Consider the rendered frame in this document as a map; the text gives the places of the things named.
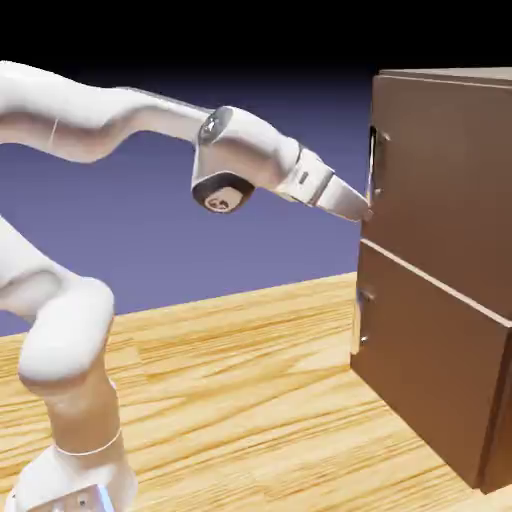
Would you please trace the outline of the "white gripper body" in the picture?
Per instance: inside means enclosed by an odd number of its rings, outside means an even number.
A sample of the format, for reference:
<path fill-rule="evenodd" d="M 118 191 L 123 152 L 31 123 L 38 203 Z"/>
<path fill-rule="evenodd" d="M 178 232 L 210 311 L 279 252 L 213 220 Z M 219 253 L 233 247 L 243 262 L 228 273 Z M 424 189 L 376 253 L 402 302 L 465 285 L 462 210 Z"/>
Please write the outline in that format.
<path fill-rule="evenodd" d="M 367 199 L 336 174 L 320 193 L 316 207 L 352 222 L 368 221 L 373 215 Z"/>

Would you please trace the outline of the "large brown cabinet door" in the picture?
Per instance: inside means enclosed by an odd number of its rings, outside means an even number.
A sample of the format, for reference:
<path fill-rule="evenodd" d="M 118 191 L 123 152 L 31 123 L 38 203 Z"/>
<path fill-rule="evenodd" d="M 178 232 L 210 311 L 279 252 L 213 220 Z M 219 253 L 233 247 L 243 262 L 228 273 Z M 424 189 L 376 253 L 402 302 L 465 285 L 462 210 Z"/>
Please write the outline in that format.
<path fill-rule="evenodd" d="M 383 72 L 390 137 L 364 238 L 512 320 L 512 80 Z"/>

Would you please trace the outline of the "brown wooden cabinet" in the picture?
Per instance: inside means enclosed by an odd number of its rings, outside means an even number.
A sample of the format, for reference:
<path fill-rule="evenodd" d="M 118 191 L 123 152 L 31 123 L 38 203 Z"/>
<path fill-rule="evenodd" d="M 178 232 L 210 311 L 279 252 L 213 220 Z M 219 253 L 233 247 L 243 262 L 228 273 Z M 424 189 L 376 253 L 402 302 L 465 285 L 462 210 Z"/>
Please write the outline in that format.
<path fill-rule="evenodd" d="M 373 81 L 352 369 L 471 487 L 512 484 L 512 67 Z"/>

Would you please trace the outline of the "small brown cabinet door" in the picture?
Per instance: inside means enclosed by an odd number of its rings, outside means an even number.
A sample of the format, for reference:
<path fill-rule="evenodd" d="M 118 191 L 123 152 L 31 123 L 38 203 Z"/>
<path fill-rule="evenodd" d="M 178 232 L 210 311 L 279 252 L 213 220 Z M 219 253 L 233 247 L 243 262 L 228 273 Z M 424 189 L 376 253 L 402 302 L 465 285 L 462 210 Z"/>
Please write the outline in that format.
<path fill-rule="evenodd" d="M 469 486 L 512 484 L 512 329 L 368 246 L 358 289 L 375 300 L 352 369 Z"/>

